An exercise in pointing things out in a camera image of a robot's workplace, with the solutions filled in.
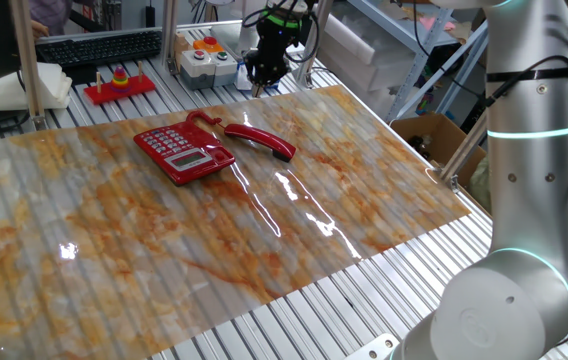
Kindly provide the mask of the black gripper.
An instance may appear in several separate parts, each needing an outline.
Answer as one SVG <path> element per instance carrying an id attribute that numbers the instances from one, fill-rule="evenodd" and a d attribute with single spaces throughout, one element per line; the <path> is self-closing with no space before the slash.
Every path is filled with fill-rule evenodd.
<path id="1" fill-rule="evenodd" d="M 286 49 L 299 42 L 300 27 L 276 22 L 259 22 L 256 25 L 259 41 L 256 50 L 244 56 L 247 80 L 251 94 L 259 97 L 266 89 L 277 88 L 280 80 L 290 72 L 285 59 Z"/>

